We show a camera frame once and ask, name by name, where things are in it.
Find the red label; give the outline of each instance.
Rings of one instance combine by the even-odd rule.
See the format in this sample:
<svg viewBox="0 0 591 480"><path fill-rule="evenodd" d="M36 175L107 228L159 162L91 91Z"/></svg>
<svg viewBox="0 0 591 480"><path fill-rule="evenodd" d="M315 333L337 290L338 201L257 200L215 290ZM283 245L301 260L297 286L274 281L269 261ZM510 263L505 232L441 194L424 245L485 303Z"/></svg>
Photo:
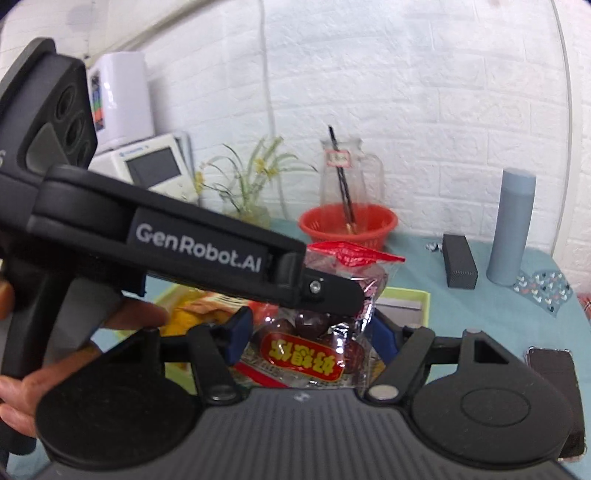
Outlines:
<svg viewBox="0 0 591 480"><path fill-rule="evenodd" d="M270 364L337 381L345 370L345 356L326 345L285 333L269 333L261 342L261 355Z"/></svg>

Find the white device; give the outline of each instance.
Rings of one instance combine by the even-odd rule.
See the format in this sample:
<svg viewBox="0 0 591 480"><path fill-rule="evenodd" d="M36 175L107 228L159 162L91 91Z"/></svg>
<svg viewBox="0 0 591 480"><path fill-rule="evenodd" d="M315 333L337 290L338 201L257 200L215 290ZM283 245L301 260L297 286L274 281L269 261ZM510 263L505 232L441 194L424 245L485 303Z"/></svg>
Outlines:
<svg viewBox="0 0 591 480"><path fill-rule="evenodd" d="M186 140L181 135L179 140ZM196 203L188 142L183 160L173 134L160 135L95 156L88 170L167 195Z"/></svg>
<svg viewBox="0 0 591 480"><path fill-rule="evenodd" d="M97 153L154 136L144 54L103 55L88 71Z"/></svg>

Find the finger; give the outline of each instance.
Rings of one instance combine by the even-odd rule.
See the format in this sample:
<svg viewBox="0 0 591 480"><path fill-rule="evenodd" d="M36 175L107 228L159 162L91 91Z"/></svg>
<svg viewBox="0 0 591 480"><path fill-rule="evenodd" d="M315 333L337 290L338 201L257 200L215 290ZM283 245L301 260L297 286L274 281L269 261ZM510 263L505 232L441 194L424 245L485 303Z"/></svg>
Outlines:
<svg viewBox="0 0 591 480"><path fill-rule="evenodd" d="M144 327L160 327L167 320L168 313L162 307L141 300L125 299L105 326L115 330L138 330Z"/></svg>
<svg viewBox="0 0 591 480"><path fill-rule="evenodd" d="M3 403L0 405L0 418L17 432L28 437L37 437L35 419L32 415L27 415Z"/></svg>
<svg viewBox="0 0 591 480"><path fill-rule="evenodd" d="M4 320L14 308L14 289L0 278L0 320Z"/></svg>
<svg viewBox="0 0 591 480"><path fill-rule="evenodd" d="M0 376L0 398L18 411L33 415L43 395L99 355L100 349L90 345L58 363L27 375L23 380Z"/></svg>

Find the screw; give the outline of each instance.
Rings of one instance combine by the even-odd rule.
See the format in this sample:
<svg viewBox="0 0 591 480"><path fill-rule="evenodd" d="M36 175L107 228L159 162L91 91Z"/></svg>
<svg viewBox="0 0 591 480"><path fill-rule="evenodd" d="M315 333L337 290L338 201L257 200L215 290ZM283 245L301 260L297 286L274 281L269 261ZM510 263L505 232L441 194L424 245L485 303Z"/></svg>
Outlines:
<svg viewBox="0 0 591 480"><path fill-rule="evenodd" d="M374 385L369 389L369 396L375 400L393 400L398 396L398 389L393 385Z"/></svg>
<svg viewBox="0 0 591 480"><path fill-rule="evenodd" d="M310 283L310 291L314 295L318 295L320 290L322 290L322 284L318 280L314 280Z"/></svg>
<svg viewBox="0 0 591 480"><path fill-rule="evenodd" d="M236 398L236 392L230 385L214 385L208 393L214 401L229 401Z"/></svg>

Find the device screen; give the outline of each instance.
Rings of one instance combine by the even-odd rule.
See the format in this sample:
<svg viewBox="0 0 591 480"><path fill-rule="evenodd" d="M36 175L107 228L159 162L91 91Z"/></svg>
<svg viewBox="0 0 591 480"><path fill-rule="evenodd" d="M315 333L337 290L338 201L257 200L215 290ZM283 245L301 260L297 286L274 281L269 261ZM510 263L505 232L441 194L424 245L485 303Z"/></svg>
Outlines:
<svg viewBox="0 0 591 480"><path fill-rule="evenodd" d="M170 148L133 158L126 163L134 184L145 189L181 174Z"/></svg>
<svg viewBox="0 0 591 480"><path fill-rule="evenodd" d="M577 458L585 452L585 426L579 383L573 357L565 350L531 348L525 355L527 364L553 384L569 401L573 412L573 427L560 458Z"/></svg>

